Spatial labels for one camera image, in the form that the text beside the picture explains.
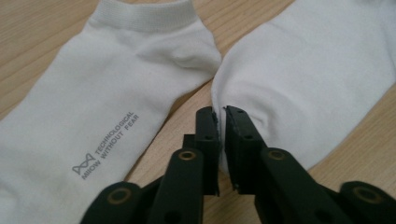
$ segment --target sock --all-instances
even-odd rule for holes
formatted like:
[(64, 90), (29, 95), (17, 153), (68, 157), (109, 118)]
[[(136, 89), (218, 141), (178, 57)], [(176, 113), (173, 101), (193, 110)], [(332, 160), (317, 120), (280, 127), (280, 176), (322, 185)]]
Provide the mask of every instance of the sock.
[(390, 0), (297, 0), (224, 57), (212, 86), (221, 130), (222, 108), (240, 107), (269, 147), (312, 167), (395, 82), (395, 24)]
[(79, 223), (219, 64), (190, 0), (102, 0), (0, 122), (0, 223)]

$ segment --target wood grain surface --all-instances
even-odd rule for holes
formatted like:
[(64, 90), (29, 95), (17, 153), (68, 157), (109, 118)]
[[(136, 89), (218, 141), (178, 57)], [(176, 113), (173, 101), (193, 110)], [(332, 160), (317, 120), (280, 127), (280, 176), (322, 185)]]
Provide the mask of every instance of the wood grain surface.
[[(155, 3), (168, 1), (128, 1)], [(291, 0), (195, 0), (198, 15), (213, 33), (224, 56), (232, 45), (285, 9)], [(59, 48), (78, 34), (97, 1), (0, 1), (0, 119), (24, 98)], [(139, 163), (126, 177), (146, 185), (163, 174), (184, 133), (194, 133), (195, 111), (211, 104), (211, 82), (181, 98)], [(326, 159), (309, 170), (331, 189), (361, 180), (396, 197), (396, 86)], [(205, 197), (204, 223), (260, 223), (253, 197), (232, 191), (219, 173), (221, 197)]]

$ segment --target sock logo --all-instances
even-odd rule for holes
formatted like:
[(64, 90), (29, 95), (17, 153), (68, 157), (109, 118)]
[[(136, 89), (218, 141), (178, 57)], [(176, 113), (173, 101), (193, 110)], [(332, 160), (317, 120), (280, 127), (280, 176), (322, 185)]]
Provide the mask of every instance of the sock logo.
[(81, 169), (87, 168), (90, 165), (90, 161), (94, 161), (96, 158), (94, 158), (90, 153), (87, 153), (85, 155), (85, 161), (81, 163), (79, 166), (73, 166), (72, 170), (76, 172), (78, 175), (81, 174)]

